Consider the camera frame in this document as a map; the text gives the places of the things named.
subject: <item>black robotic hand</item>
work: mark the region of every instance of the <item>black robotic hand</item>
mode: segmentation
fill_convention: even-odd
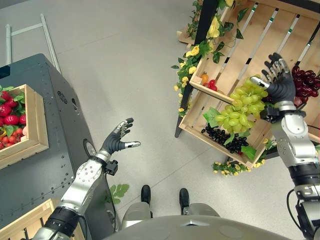
[[[282,101],[293,102],[296,95],[296,88],[287,63],[276,52],[273,53],[273,55],[269,55],[269,59],[271,62],[264,62],[269,71],[262,70],[268,82],[256,76],[251,77],[250,80],[265,88],[275,103]]]
[[[135,148],[141,145],[139,141],[123,142],[121,138],[130,133],[130,127],[133,126],[133,118],[128,118],[118,124],[115,129],[106,137],[102,144],[101,150],[107,151],[112,155],[116,151],[120,151],[126,148]]]

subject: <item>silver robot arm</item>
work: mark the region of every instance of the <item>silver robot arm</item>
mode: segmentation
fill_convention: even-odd
[[[268,106],[261,118],[272,123],[277,151],[295,185],[299,199],[295,206],[299,229],[308,240],[320,239],[320,167],[315,146],[308,137],[305,112],[297,110],[293,100],[295,85],[287,63],[274,53],[265,62],[269,72],[262,70],[267,81],[253,76],[250,80],[271,95],[274,107]]]
[[[138,141],[122,142],[121,138],[128,134],[132,127],[132,118],[122,121],[108,135],[102,148],[76,171],[74,182],[64,193],[44,227],[40,228],[33,240],[69,240],[79,218],[84,214],[91,202],[92,196],[105,174],[114,175],[118,170],[118,162],[110,161],[111,155],[126,148],[141,145]]]

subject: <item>black shoe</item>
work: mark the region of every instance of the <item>black shoe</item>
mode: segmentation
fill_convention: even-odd
[[[145,202],[150,205],[151,202],[151,189],[149,185],[143,185],[141,189],[141,202]]]
[[[189,192],[185,188],[181,188],[179,192],[179,202],[181,207],[181,215],[184,215],[184,208],[189,207]]]

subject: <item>wooden box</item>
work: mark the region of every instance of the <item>wooden box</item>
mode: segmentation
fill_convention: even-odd
[[[57,203],[57,201],[48,199],[25,215],[0,229],[0,240],[32,239],[38,229],[46,223],[50,214],[55,210],[55,203]],[[73,234],[74,237],[71,238],[72,240],[85,239],[79,224]]]
[[[27,134],[21,141],[0,150],[0,169],[49,148],[44,101],[42,96],[24,84],[9,91],[25,94]]]
[[[222,21],[235,23],[239,10],[248,8],[244,18],[239,23],[239,29],[244,39],[232,42],[227,34],[216,42],[224,41],[231,47],[224,47],[219,63],[214,63],[212,55],[203,57],[196,72],[190,79],[190,84],[200,90],[193,100],[192,107],[180,123],[180,128],[200,138],[202,141],[217,148],[236,161],[252,167],[265,150],[263,140],[272,136],[270,124],[257,120],[248,137],[248,143],[257,152],[253,160],[246,156],[231,154],[222,145],[201,133],[207,122],[202,116],[209,107],[222,111],[224,106],[231,104],[233,99],[228,97],[237,86],[241,86],[246,77],[261,74],[265,69],[264,61],[268,55],[279,53],[288,63],[290,69],[298,62],[300,69],[320,71],[320,31],[314,38],[312,35],[320,20],[320,14],[296,7],[277,0],[242,1],[234,9],[228,8],[222,15]],[[209,80],[215,79],[219,92],[203,86],[200,76],[206,72]],[[309,97],[304,119],[308,125],[320,127],[320,96]],[[319,130],[309,127],[311,140],[320,143]]]

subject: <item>cable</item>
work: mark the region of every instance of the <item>cable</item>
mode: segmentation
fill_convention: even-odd
[[[308,125],[308,127],[311,127],[311,128],[315,128],[315,129],[318,129],[318,130],[320,130],[320,128],[319,128],[319,127],[316,127],[316,126],[312,126],[312,125]]]
[[[115,208],[114,201],[112,200],[112,195],[111,195],[111,192],[110,192],[110,189],[109,189],[109,186],[108,186],[107,174],[104,174],[104,182],[105,182],[105,187],[107,189],[107,193],[110,196],[110,201],[111,201],[113,212],[114,212],[114,228],[113,228],[113,232],[115,233],[116,232],[116,220],[117,220],[116,219],[116,208]]]
[[[292,215],[291,210],[290,210],[290,206],[289,206],[289,197],[290,197],[290,194],[291,194],[293,191],[294,191],[294,190],[291,189],[291,190],[288,192],[288,194],[286,195],[286,207],[288,208],[290,217],[292,218],[293,222],[294,222],[295,225],[298,227],[298,229],[300,229],[300,231],[302,231],[301,227],[299,226],[299,224],[296,222],[294,216]]]

